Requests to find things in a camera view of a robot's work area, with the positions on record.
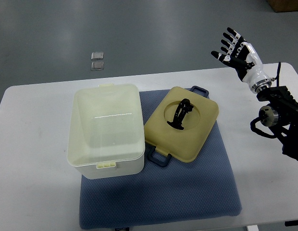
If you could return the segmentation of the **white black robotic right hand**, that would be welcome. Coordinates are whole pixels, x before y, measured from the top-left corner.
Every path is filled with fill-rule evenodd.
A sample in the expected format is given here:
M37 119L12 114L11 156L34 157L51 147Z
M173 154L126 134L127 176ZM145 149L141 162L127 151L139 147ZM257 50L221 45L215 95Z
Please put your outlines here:
M235 69L240 81L247 83L253 93L271 87L272 81L264 72L263 63L253 46L230 27L223 36L221 52L212 51L211 55Z

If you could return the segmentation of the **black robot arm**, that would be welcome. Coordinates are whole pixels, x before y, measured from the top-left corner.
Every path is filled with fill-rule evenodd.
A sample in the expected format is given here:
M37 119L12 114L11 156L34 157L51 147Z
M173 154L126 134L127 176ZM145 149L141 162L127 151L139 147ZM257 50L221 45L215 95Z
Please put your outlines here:
M278 139L282 153L298 161L298 102L286 86L279 85L281 63L278 63L276 87L261 87L256 90L260 102L270 103L259 110L258 117L251 121L250 129L256 134Z

